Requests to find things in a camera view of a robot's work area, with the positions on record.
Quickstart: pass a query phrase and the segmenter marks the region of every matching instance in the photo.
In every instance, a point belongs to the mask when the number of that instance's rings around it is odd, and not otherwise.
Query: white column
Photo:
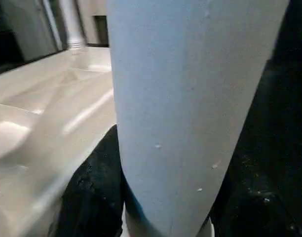
[[[194,237],[221,186],[288,0],[109,0],[132,237]]]
[[[67,31],[68,48],[82,48],[84,46],[84,39],[80,29],[75,2],[73,0],[60,0],[60,8]]]

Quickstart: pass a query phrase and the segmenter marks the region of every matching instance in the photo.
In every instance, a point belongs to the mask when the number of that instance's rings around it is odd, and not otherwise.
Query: white cylinder
[[[60,0],[69,49],[79,49],[84,46],[84,39],[80,29],[80,20],[73,0]]]
[[[130,236],[196,236],[287,3],[108,1],[120,155],[133,194]]]

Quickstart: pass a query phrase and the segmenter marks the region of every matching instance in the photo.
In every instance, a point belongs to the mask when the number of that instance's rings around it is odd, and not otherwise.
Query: white wall
[[[106,16],[106,0],[77,0],[88,43],[100,43],[93,16]]]

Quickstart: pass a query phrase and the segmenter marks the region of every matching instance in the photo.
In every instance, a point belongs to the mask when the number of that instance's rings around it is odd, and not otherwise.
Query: pillar base
[[[85,47],[83,42],[69,42],[68,49],[80,49]]]

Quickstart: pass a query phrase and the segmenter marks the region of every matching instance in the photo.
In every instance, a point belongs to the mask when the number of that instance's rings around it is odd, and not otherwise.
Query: black cloth
[[[54,236],[120,236],[122,180],[115,125],[70,180]]]

